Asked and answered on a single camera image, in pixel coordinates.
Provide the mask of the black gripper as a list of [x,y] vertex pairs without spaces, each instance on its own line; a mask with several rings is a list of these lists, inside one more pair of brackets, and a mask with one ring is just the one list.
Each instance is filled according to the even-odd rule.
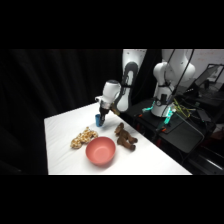
[[106,115],[109,113],[110,109],[111,109],[111,107],[109,107],[108,109],[105,109],[100,106],[100,108],[99,108],[100,114],[96,114],[96,117],[100,118],[100,127],[103,127],[103,125],[105,124]]

